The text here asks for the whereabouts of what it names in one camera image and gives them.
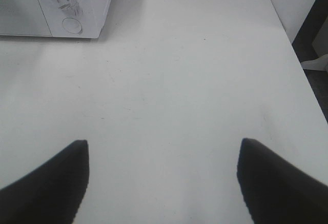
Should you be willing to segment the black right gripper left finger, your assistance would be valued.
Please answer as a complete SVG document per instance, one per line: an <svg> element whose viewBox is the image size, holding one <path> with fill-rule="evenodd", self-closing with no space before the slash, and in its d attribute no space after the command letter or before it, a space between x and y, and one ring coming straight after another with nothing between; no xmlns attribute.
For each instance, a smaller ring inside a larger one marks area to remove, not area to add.
<svg viewBox="0 0 328 224"><path fill-rule="evenodd" d="M89 183L86 140L76 140L1 189L1 223L73 223Z"/></svg>

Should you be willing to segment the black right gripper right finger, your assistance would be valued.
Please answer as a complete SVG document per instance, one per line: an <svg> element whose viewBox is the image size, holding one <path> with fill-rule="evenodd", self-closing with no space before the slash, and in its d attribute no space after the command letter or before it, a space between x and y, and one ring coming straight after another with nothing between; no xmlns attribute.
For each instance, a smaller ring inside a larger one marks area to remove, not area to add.
<svg viewBox="0 0 328 224"><path fill-rule="evenodd" d="M237 179L254 223L327 223L327 185L255 139L241 142Z"/></svg>

